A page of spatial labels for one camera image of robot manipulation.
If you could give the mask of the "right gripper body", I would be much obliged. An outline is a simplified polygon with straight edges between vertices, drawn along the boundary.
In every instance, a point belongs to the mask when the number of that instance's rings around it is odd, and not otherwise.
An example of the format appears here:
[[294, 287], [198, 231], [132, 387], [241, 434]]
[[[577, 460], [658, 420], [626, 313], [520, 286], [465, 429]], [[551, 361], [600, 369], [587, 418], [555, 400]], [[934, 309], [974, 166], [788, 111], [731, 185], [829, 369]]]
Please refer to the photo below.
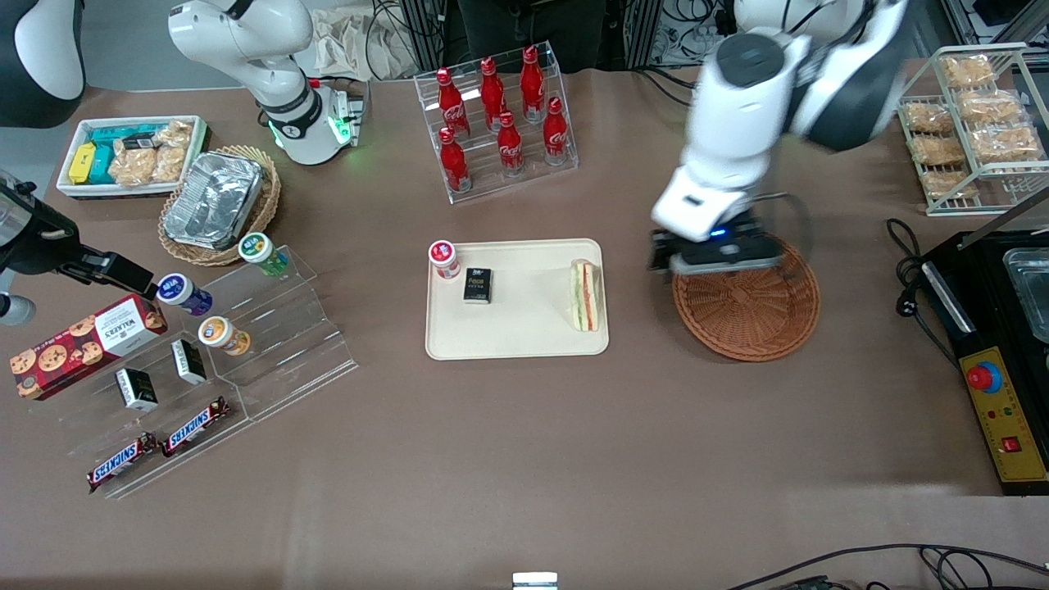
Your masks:
[[1, 269], [17, 274], [63, 274], [81, 279], [79, 229], [34, 197], [36, 184], [3, 171], [1, 180]]

